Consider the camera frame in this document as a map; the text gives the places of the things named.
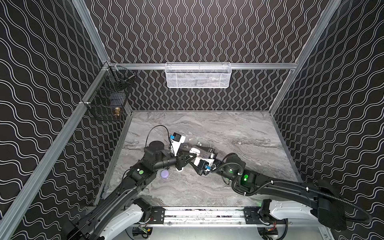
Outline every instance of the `wavy patterned wall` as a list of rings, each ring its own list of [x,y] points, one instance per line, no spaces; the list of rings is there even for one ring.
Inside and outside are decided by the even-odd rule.
[[[290,63],[328,0],[85,2],[115,63]]]
[[[60,229],[92,206],[108,169],[123,122],[98,122],[85,114],[13,240],[60,239]]]
[[[134,110],[256,110],[272,105],[289,70],[233,70],[228,88],[168,88],[164,71],[139,71],[129,90]],[[116,72],[122,77],[126,71]]]
[[[0,219],[99,72],[70,0],[0,0]]]
[[[384,239],[383,62],[384,1],[344,0],[275,115],[303,180],[372,214],[338,240]]]

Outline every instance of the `white wire mesh basket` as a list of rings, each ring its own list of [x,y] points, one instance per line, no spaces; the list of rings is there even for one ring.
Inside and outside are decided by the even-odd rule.
[[[227,88],[231,79],[230,63],[166,63],[169,88]]]

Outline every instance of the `black wire basket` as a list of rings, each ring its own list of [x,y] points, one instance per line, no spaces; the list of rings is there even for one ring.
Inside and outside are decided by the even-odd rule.
[[[125,121],[125,105],[128,99],[127,88],[134,81],[135,75],[120,79],[113,75],[104,77],[104,81],[94,92],[92,100],[86,106],[97,121]]]

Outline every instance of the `wallpaper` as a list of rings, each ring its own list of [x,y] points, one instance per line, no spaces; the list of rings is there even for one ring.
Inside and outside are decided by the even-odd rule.
[[[85,215],[103,183],[123,125],[85,114],[12,239],[60,239],[63,224]]]
[[[291,63],[328,0],[85,2],[114,63]]]
[[[116,71],[118,77],[127,71]],[[289,70],[233,70],[228,88],[168,88],[164,71],[142,70],[129,89],[134,110],[269,110]]]
[[[0,219],[102,63],[70,0],[0,0]]]
[[[384,239],[383,62],[384,1],[343,0],[275,115],[302,179],[373,216],[337,240]]]

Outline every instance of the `gray marble surface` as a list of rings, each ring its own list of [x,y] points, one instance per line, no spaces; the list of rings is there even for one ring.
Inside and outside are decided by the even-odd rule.
[[[144,155],[149,130],[165,125],[169,133],[186,136],[185,145],[200,142],[214,147],[218,158],[235,152],[246,168],[276,178],[296,181],[294,171],[266,112],[134,112],[129,132],[116,164],[107,193],[119,185],[122,174]],[[155,128],[149,138],[167,143],[167,131]],[[156,205],[167,206],[258,206],[268,195],[244,197],[225,185],[217,174],[199,176],[191,166],[177,172],[169,169],[168,179],[158,173],[140,195]]]

